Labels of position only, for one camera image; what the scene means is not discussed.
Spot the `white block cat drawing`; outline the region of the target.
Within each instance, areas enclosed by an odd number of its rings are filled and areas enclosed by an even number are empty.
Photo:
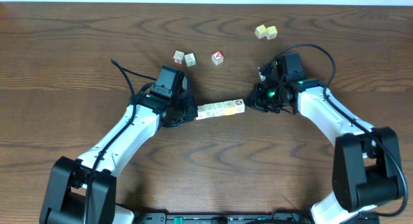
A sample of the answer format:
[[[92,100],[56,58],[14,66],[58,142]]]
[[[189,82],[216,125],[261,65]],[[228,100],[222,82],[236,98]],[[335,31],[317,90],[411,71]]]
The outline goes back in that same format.
[[[206,115],[206,110],[205,110],[205,106],[201,105],[197,107],[197,117],[196,120],[200,120],[200,119],[206,119],[207,115]]]

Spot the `white block blue side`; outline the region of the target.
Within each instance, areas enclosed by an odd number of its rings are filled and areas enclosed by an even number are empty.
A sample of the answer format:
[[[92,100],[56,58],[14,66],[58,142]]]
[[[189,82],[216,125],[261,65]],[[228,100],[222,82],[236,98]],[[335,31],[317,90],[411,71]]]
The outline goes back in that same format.
[[[213,103],[211,104],[205,104],[205,112],[206,112],[206,117],[210,118],[210,117],[216,117],[216,108],[215,105]]]

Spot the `white block brown circle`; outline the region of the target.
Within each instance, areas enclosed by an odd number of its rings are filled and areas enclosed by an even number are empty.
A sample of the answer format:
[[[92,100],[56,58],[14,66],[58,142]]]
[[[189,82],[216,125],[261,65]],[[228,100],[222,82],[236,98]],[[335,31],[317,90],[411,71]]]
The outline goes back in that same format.
[[[245,103],[242,99],[233,100],[236,114],[243,113],[245,111]]]

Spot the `white block green side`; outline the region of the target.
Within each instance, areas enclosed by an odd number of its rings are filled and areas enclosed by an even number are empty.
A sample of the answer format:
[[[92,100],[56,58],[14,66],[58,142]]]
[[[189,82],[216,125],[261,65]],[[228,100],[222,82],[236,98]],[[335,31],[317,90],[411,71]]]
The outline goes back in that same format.
[[[216,111],[216,116],[224,116],[226,112],[225,104],[224,102],[218,102],[214,103],[215,111]]]

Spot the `white block yellow side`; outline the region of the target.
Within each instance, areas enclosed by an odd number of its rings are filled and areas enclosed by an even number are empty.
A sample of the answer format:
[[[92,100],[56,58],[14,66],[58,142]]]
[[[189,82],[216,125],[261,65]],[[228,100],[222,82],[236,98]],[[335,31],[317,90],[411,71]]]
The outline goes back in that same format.
[[[225,101],[224,106],[226,116],[234,115],[236,113],[236,106],[233,101]]]

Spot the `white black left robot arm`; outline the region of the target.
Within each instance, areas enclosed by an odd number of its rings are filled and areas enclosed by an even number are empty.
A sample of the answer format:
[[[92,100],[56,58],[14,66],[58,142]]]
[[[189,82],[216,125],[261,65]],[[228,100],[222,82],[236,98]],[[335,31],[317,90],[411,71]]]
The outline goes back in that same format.
[[[136,214],[116,203],[117,178],[139,147],[161,127],[197,117],[191,94],[167,98],[139,92],[123,117],[77,159],[59,158],[52,167],[40,223],[133,223]]]

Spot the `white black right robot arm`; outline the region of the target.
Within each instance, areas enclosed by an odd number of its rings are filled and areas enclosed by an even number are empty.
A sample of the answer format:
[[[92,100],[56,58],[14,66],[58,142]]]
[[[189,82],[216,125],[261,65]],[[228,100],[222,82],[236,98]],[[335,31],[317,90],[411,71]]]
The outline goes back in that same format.
[[[407,206],[408,188],[396,133],[360,120],[320,80],[258,83],[245,104],[277,114],[291,107],[291,114],[311,120],[333,144],[333,191],[310,209],[313,223],[375,218],[379,214],[374,208],[399,198],[403,198],[400,209]]]

